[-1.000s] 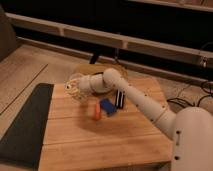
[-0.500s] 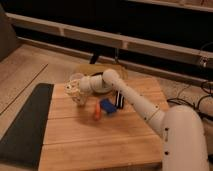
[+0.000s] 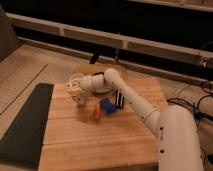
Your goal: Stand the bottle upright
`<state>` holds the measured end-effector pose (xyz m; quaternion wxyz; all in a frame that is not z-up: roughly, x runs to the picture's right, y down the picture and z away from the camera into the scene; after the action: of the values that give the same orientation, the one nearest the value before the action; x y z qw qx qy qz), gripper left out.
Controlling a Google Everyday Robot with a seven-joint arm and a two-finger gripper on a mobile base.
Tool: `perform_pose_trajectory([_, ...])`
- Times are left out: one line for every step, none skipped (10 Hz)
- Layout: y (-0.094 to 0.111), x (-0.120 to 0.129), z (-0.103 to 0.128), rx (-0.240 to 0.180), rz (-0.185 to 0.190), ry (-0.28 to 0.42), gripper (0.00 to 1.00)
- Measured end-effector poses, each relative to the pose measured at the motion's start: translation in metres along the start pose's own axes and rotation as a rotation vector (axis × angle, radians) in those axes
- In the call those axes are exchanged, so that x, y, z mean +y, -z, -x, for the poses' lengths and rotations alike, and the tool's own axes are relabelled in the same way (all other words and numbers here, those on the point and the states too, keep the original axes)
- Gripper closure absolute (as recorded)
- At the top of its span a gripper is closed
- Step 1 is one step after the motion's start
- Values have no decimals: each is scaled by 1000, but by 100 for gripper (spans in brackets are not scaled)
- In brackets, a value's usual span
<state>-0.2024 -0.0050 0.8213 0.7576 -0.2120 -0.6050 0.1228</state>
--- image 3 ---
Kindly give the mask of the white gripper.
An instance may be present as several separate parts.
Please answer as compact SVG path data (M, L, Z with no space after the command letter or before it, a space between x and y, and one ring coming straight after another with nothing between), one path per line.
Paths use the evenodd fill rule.
M66 91L71 95L76 95L82 93L82 90L80 88L80 80L83 77L83 74L81 73L75 73L72 74L69 78L69 81L67 83L68 87Z

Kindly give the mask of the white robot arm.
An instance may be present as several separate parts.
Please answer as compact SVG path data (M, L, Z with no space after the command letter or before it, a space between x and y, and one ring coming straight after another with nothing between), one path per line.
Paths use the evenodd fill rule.
M159 171L204 171L198 129L186 108L172 105L159 110L139 95L114 68L103 74L73 74L67 91L78 105L84 105L89 92L100 88L119 90L143 124L159 140Z

